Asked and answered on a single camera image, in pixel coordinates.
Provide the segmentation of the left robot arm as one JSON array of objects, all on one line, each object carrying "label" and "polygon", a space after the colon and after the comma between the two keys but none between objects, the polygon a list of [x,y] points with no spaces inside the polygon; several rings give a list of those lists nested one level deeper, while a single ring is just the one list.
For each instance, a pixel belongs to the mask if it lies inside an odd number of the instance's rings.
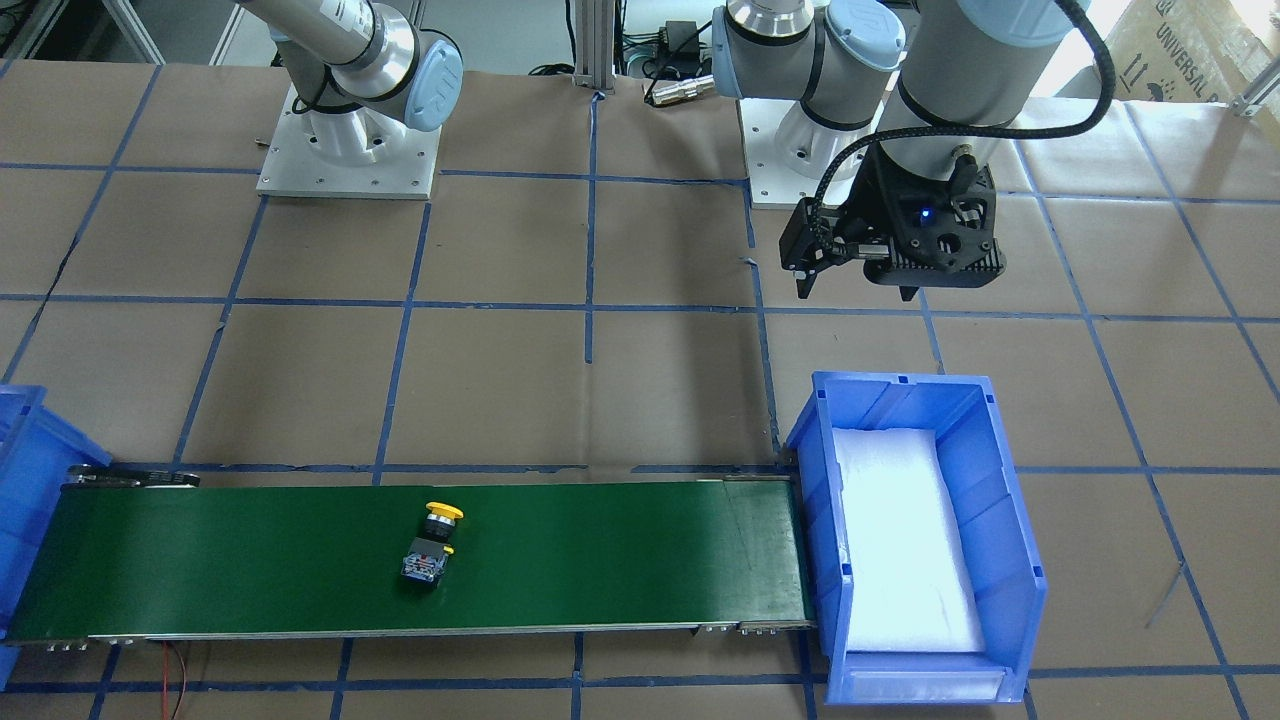
[{"label": "left robot arm", "polygon": [[[818,275],[859,260],[902,300],[925,287],[979,288],[1004,274],[989,156],[1004,141],[1068,138],[1108,113],[1116,68],[1084,1],[916,1],[914,33],[878,1],[727,1],[712,20],[716,90],[797,104],[851,135],[810,168],[780,237],[780,264],[806,299]],[[1066,126],[1018,128],[1065,36],[1087,41],[1094,108]]]}]

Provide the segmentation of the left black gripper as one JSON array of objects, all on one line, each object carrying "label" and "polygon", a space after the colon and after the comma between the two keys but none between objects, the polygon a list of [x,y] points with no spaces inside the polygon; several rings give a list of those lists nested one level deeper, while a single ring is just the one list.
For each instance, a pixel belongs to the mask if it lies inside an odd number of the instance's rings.
[{"label": "left black gripper", "polygon": [[780,264],[808,299],[817,275],[864,260],[864,275],[900,288],[979,288],[1006,269],[995,237],[997,193],[988,167],[961,146],[943,179],[901,168],[878,145],[861,161],[845,211],[800,199],[780,237]]}]

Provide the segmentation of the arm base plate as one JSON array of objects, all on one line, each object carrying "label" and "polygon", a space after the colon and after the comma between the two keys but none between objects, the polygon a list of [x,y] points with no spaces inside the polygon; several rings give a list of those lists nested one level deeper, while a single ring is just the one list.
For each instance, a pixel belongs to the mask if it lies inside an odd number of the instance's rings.
[{"label": "arm base plate", "polygon": [[256,190],[293,199],[430,199],[440,132],[408,129],[366,108],[293,111],[289,88]]},{"label": "arm base plate", "polygon": [[835,156],[876,129],[888,96],[881,97],[869,126],[850,132],[817,124],[797,101],[741,100],[739,110],[751,204],[788,211],[800,199],[813,196]]}]

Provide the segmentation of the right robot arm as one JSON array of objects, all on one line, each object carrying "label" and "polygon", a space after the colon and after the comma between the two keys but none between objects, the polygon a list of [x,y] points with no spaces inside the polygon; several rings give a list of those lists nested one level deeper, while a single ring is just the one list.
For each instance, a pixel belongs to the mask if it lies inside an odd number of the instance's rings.
[{"label": "right robot arm", "polygon": [[369,167],[408,132],[435,132],[465,79],[454,41],[420,29],[397,8],[372,1],[242,1],[268,24],[291,76],[297,120],[311,151]]}]

